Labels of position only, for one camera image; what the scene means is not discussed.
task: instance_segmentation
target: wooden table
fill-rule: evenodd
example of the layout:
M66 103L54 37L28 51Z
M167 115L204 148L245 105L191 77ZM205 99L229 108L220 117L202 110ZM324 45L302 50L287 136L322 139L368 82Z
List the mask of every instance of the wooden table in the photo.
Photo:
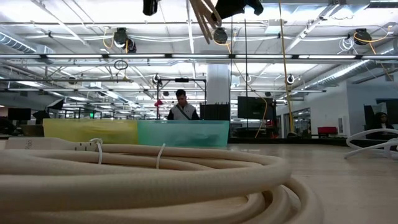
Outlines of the wooden table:
M319 195L325 224L398 223L398 161L365 152L348 160L348 147L233 144L232 150L287 159L293 175Z

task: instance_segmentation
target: person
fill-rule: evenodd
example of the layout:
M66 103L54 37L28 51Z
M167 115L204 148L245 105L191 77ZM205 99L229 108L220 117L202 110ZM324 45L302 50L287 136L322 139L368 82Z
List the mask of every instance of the person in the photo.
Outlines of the person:
M394 129L394 127L388 123L387 114L383 112L378 112L374 115L374 117L375 117L375 122L370 129L381 129L381 128ZM368 134L366 137L368 139L387 139L387 140L393 138L392 134L388 132L372 133Z
M173 106L167 116L168 120L199 120L197 110L187 102L187 95L184 90L177 90L178 104Z

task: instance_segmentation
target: white pillar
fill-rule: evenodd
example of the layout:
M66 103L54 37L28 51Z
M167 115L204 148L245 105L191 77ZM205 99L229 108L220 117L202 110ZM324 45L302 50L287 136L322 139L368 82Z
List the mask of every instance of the white pillar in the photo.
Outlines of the white pillar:
M231 72L228 64L207 65L207 104L229 103Z

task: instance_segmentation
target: man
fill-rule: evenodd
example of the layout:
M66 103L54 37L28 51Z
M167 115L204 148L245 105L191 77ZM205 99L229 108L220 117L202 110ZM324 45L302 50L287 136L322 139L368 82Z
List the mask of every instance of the man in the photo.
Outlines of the man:
M177 90L178 104L173 106L167 116L168 120L199 120L197 110L187 102L187 95L184 90Z

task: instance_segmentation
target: computer screen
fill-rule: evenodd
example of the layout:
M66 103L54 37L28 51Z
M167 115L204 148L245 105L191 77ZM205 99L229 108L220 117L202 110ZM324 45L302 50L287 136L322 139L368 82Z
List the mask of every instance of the computer screen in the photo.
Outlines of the computer screen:
M8 119L12 121L30 121L32 110L30 108L8 108Z
M266 119L274 119L275 103L272 98L265 98L267 101ZM260 97L238 96L238 118L262 119L266 103Z

